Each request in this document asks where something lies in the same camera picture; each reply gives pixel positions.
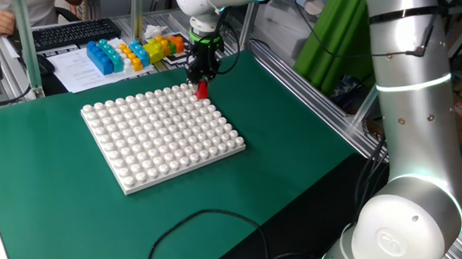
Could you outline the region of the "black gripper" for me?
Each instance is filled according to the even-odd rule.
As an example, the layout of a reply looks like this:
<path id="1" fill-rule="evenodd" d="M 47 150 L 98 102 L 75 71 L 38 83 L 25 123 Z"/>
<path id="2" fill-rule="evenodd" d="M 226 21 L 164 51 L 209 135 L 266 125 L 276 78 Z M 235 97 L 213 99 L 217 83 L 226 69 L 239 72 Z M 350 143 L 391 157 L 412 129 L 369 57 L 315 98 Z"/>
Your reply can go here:
<path id="1" fill-rule="evenodd" d="M 185 70 L 187 81 L 192 82 L 193 86 L 198 87 L 199 82 L 206 81 L 206 85 L 217 76 L 220 63 L 216 58 L 216 52 L 222 50 L 222 42 L 213 43 L 193 43 L 187 55 Z"/>

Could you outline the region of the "person's bare hand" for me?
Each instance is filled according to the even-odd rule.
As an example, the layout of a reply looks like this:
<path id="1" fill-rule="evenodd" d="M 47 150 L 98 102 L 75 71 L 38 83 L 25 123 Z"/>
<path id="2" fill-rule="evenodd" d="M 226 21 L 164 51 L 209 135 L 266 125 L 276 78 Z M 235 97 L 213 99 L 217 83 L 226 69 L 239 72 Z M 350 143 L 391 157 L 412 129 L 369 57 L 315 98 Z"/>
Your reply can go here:
<path id="1" fill-rule="evenodd" d="M 0 36 L 12 35 L 15 29 L 16 18 L 8 11 L 0 11 Z"/>

